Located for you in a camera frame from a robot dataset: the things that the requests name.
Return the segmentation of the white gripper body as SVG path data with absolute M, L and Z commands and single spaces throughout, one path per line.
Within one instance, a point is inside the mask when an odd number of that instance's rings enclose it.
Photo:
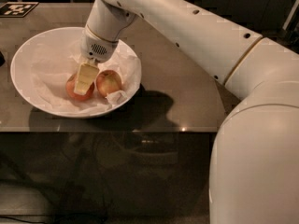
M 83 29 L 80 51 L 84 57 L 104 63 L 112 57 L 117 46 L 118 41 L 106 41 L 95 35 L 88 27 Z

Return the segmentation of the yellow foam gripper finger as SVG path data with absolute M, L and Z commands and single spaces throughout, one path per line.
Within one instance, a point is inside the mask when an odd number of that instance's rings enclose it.
M 74 93 L 85 95 L 99 73 L 99 68 L 94 63 L 82 63 L 75 78 Z

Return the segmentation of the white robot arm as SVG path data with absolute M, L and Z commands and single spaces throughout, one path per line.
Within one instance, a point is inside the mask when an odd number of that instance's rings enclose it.
M 299 55 L 184 0 L 95 0 L 82 54 L 107 61 L 135 17 L 241 101 L 213 145 L 210 224 L 299 224 Z

